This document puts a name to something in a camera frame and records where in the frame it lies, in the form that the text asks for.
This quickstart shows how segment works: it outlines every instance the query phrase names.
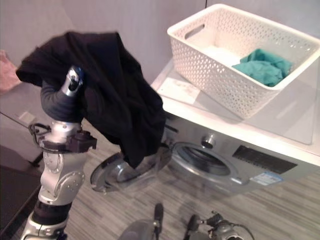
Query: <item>washer label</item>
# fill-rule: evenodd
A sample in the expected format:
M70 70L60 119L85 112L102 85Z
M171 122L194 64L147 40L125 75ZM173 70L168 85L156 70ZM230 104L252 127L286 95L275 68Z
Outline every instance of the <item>washer label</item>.
M273 172L267 172L259 174L258 176L254 176L250 178L251 181L254 181L258 184L268 186L271 184L282 182L284 179L279 176L278 174L275 174Z
M193 104L200 90L189 82L167 77L157 92L165 97Z

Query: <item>green towel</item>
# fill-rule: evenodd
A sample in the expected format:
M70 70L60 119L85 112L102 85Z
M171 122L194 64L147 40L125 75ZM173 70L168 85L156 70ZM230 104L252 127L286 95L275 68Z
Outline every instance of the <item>green towel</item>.
M292 63L284 58L257 49L232 67L268 87L274 87L288 76L291 66Z

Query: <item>black garment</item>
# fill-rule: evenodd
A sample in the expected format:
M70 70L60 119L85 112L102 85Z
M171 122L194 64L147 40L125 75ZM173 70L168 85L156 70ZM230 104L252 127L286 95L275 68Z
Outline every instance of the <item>black garment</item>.
M71 65L85 74L81 114L120 145L130 166L156 153L165 126L163 103L119 34L68 32L54 37L26 57L16 74L23 82L42 86L44 80L59 90Z

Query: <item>plastic basket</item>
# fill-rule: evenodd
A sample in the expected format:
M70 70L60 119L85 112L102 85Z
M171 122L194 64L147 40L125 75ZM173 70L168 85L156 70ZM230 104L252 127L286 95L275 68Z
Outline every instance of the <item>plastic basket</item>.
M247 119L320 56L320 40L224 4L171 26L175 70L238 116ZM292 62L289 75L269 87L232 68L256 49Z

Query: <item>wood-grain floor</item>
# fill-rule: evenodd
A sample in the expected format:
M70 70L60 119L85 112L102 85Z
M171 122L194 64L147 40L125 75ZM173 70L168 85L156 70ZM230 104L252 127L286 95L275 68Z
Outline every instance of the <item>wood-grain floor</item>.
M84 167L86 181L69 214L65 232L70 240L116 240L133 221L151 219L158 202L165 209L162 240L182 240L189 217L198 214L208 218L212 210L231 222L248 226L257 240L320 239L320 172L225 197L212 189L190 186L166 167L138 192L103 194L92 190L90 174L119 148L87 122L83 125L98 138L98 146L88 153ZM250 240L243 230L238 231ZM11 239L19 239L19 234L21 229Z

